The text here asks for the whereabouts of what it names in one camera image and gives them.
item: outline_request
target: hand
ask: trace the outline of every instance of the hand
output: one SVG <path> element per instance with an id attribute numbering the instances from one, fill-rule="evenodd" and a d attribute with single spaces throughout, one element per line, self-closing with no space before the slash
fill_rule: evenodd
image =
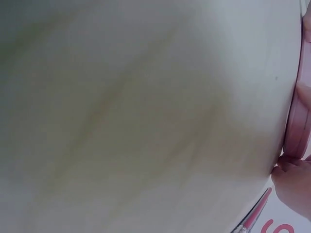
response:
<path id="1" fill-rule="evenodd" d="M 311 111 L 311 88 L 298 83 L 301 101 Z M 278 198 L 311 221 L 311 155 L 305 160 L 282 155 L 272 171 Z"/>

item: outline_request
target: white surface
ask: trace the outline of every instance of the white surface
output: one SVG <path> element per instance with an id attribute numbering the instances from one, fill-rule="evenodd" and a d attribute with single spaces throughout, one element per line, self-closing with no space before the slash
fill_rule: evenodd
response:
<path id="1" fill-rule="evenodd" d="M 1 232 L 233 229 L 281 146 L 297 1 L 2 4 Z"/>

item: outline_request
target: pink plastic object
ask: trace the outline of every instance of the pink plastic object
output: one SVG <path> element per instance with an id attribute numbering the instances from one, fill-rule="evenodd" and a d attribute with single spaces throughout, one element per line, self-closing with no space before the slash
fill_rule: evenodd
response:
<path id="1" fill-rule="evenodd" d="M 311 43 L 307 43 L 304 36 L 297 80 L 311 87 Z M 284 153 L 288 156 L 302 158 L 308 146 L 310 132 L 311 113 L 298 99 L 295 91 L 285 132 Z"/>

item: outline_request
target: fingertip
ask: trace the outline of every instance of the fingertip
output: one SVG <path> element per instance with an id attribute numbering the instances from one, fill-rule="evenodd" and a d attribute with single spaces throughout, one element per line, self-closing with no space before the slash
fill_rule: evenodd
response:
<path id="1" fill-rule="evenodd" d="M 282 177 L 284 173 L 285 172 L 279 166 L 275 166 L 271 172 L 271 179 L 273 183 L 276 184 L 279 178 Z"/>

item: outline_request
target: pink pen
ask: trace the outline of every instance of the pink pen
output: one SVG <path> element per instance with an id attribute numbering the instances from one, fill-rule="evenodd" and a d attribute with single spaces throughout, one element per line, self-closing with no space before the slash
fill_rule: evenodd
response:
<path id="1" fill-rule="evenodd" d="M 272 192 L 272 188 L 268 188 L 254 208 L 248 213 L 245 219 L 236 227 L 232 233 L 249 233 L 255 225 L 258 217 L 260 216 L 264 206 L 266 205 L 269 195 Z"/>

